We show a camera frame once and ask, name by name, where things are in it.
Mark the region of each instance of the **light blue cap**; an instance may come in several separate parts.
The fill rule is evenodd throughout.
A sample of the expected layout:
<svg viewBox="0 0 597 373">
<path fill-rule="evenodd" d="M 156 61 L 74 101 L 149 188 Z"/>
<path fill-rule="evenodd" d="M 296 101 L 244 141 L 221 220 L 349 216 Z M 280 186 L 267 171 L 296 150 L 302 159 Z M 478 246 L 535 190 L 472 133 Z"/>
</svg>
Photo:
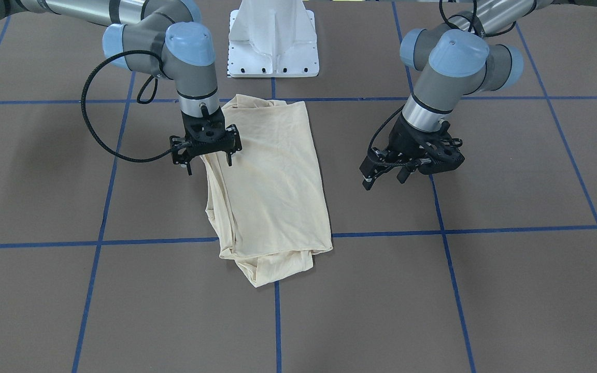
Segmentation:
<svg viewBox="0 0 597 373">
<path fill-rule="evenodd" d="M 490 46 L 478 36 L 462 30 L 446 31 L 430 52 L 434 71 L 452 78 L 478 73 L 490 54 Z"/>
<path fill-rule="evenodd" d="M 105 29 L 103 33 L 103 52 L 105 53 L 105 57 L 109 58 L 123 52 L 123 28 L 123 24 L 113 23 Z M 112 64 L 130 70 L 126 63 L 126 57 L 120 57 L 114 60 Z"/>
<path fill-rule="evenodd" d="M 402 63 L 414 70 L 417 70 L 414 65 L 414 50 L 416 49 L 416 42 L 419 40 L 419 35 L 423 31 L 425 31 L 424 28 L 415 28 L 409 31 L 405 35 L 405 38 L 402 39 L 402 43 L 400 43 L 400 59 Z"/>
<path fill-rule="evenodd" d="M 502 87 L 499 89 L 502 90 L 506 87 L 511 87 L 511 85 L 517 83 L 519 77 L 522 76 L 522 71 L 524 71 L 524 58 L 522 54 L 519 52 L 519 49 L 516 47 L 510 47 L 508 45 L 504 45 L 504 47 L 508 48 L 510 52 L 510 59 L 512 66 L 510 68 L 510 74 L 508 75 L 508 80 Z"/>
<path fill-rule="evenodd" d="M 175 57 L 194 66 L 209 66 L 216 61 L 211 32 L 196 22 L 179 22 L 167 28 L 165 45 Z"/>
<path fill-rule="evenodd" d="M 193 0 L 181 0 L 181 2 L 190 11 L 190 15 L 192 16 L 192 21 L 197 22 L 197 23 L 202 23 L 202 12 L 200 12 L 200 8 L 197 7 L 197 4 L 195 2 L 193 2 Z"/>
</svg>

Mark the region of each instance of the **folded cloth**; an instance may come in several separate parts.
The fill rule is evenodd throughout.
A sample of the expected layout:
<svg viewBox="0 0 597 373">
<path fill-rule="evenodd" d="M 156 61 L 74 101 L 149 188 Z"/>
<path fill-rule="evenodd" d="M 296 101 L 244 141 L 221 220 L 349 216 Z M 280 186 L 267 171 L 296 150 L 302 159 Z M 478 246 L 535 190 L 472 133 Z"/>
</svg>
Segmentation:
<svg viewBox="0 0 597 373">
<path fill-rule="evenodd" d="M 202 155 L 220 257 L 256 288 L 311 269 L 333 245 L 305 102 L 236 95 L 222 110 L 243 150 L 232 167 L 223 152 Z"/>
</svg>

